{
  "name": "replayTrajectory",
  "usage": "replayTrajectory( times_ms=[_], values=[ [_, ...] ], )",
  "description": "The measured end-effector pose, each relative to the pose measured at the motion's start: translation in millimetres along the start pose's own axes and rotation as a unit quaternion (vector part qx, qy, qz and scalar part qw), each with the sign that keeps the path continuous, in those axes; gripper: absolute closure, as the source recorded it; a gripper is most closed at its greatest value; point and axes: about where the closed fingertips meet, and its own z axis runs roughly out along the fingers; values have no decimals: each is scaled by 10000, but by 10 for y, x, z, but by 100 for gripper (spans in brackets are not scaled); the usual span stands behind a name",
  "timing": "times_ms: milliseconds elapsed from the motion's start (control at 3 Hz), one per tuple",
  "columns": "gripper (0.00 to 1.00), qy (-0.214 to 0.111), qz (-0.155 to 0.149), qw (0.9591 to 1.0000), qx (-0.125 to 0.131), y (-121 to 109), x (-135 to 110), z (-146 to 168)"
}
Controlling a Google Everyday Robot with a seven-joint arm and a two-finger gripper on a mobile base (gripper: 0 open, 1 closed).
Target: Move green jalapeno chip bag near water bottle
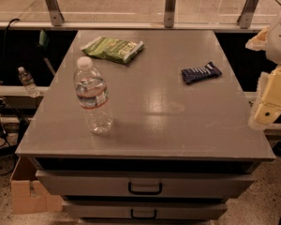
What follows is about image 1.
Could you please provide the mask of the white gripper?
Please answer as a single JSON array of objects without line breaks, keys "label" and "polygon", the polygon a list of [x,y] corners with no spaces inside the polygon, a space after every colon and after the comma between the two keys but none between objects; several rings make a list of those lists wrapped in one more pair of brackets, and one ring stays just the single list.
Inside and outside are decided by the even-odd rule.
[{"label": "white gripper", "polygon": [[255,130],[271,128],[281,115],[281,65],[271,73],[262,72],[257,97],[252,105],[248,125]]}]

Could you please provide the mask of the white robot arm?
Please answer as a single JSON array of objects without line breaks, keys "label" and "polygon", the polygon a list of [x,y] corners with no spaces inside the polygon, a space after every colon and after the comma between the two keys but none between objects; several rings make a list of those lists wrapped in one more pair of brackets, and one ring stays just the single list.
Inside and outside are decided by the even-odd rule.
[{"label": "white robot arm", "polygon": [[245,47],[256,52],[265,51],[266,58],[277,64],[271,73],[260,73],[257,98],[248,120],[251,128],[264,130],[281,115],[281,11],[268,27],[250,38]]}]

